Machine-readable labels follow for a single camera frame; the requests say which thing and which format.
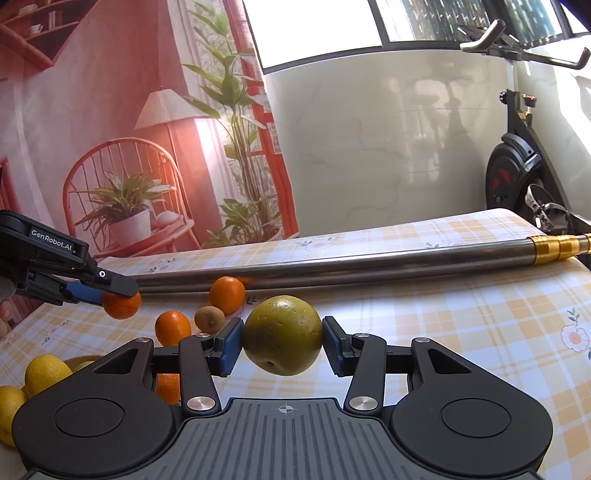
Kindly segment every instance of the crosshair marking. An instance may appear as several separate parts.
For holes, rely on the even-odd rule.
[[[293,412],[294,410],[297,410],[297,408],[292,407],[291,405],[288,405],[287,403],[285,405],[282,405],[279,408],[276,408],[276,410],[279,410],[281,413],[283,413],[284,415],[287,415],[288,413]]]

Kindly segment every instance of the wall shelf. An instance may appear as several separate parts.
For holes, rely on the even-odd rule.
[[[0,9],[0,43],[45,70],[55,64],[72,32],[98,1],[53,0],[46,5],[46,0],[9,0]],[[19,14],[21,8],[31,4],[38,7]],[[37,24],[43,29],[30,34],[31,27]]]
[[[47,55],[37,50],[24,38],[17,35],[6,25],[0,24],[0,43],[4,43],[11,50],[24,58],[27,62],[37,67],[39,70],[45,70],[53,67],[53,61]]]
[[[2,23],[4,23],[4,25],[10,25],[15,22],[18,22],[19,20],[23,20],[28,17],[33,17],[35,15],[42,14],[43,12],[49,13],[51,11],[58,10],[60,8],[64,8],[67,6],[67,4],[72,4],[73,2],[79,2],[79,1],[80,0],[59,0],[55,3],[51,3],[49,5],[44,5],[43,7],[38,7],[35,10],[24,13],[22,15],[17,15],[16,17],[9,18],[8,20],[5,20]]]
[[[36,33],[34,35],[31,35],[30,37],[25,38],[25,41],[29,42],[31,40],[34,40],[35,38],[43,37],[44,35],[52,35],[55,32],[62,30],[63,28],[72,28],[73,29],[79,23],[80,22],[71,22],[71,23],[67,23],[65,25],[60,25],[59,27],[52,28],[51,30],[44,30],[44,31],[41,31],[41,32]]]

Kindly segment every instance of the textured gripper plate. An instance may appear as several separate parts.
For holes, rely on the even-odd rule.
[[[47,480],[36,473],[30,480]],[[383,425],[332,399],[233,400],[223,415],[188,421],[172,447],[121,480],[436,480],[410,462]],[[523,480],[533,476],[521,477]]]

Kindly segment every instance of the table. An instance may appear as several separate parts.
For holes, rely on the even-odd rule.
[[[336,257],[525,238],[539,233],[506,210],[376,228],[338,235],[290,239],[145,258],[107,258],[101,266],[124,274],[182,271],[279,260]],[[591,273],[576,259],[562,263],[428,280],[364,286],[299,289],[320,316],[332,315],[345,331],[370,332],[388,343],[409,345],[428,336],[540,400],[550,412],[554,438],[540,473],[546,480],[591,477]],[[248,292],[238,312],[274,295]],[[204,294],[150,296],[129,320],[107,317],[90,305],[43,305],[0,342],[0,384],[22,385],[33,357],[104,354],[138,336],[154,338],[164,310],[192,316]],[[306,372],[276,377],[241,354],[233,374],[215,378],[220,399],[231,397],[336,397],[344,400],[349,379],[332,374],[323,352]],[[389,375],[386,404],[407,392],[402,375]],[[0,480],[13,480],[22,466],[13,450],[0,447]]]

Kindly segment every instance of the lamp shade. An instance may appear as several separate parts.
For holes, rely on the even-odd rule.
[[[152,92],[142,108],[135,128],[151,127],[152,125],[167,124],[175,120],[195,118],[202,115],[195,107],[178,93],[169,89]]]

